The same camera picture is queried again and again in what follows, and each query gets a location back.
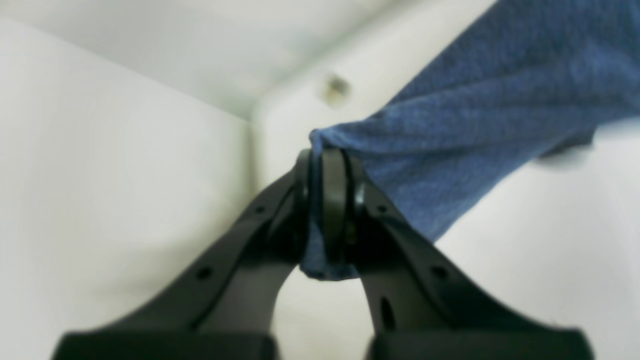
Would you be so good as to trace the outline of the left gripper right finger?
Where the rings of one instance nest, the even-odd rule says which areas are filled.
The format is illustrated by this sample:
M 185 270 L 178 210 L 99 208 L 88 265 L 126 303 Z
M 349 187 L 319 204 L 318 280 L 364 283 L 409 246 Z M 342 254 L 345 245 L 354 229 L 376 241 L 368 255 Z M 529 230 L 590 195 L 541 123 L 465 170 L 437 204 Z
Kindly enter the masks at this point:
M 340 149 L 321 155 L 327 260 L 352 265 L 374 325 L 368 360 L 592 360 L 576 328 L 500 303 L 406 221 Z

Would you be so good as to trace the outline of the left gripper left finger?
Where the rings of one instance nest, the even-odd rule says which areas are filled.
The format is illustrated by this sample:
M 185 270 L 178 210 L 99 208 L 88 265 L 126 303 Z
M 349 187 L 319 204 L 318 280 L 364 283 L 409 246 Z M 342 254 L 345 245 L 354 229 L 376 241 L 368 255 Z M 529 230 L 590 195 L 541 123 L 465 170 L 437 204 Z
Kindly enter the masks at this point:
M 66 333 L 53 358 L 278 360 L 270 328 L 306 246 L 311 157 L 301 151 L 294 168 L 159 294 L 102 328 Z

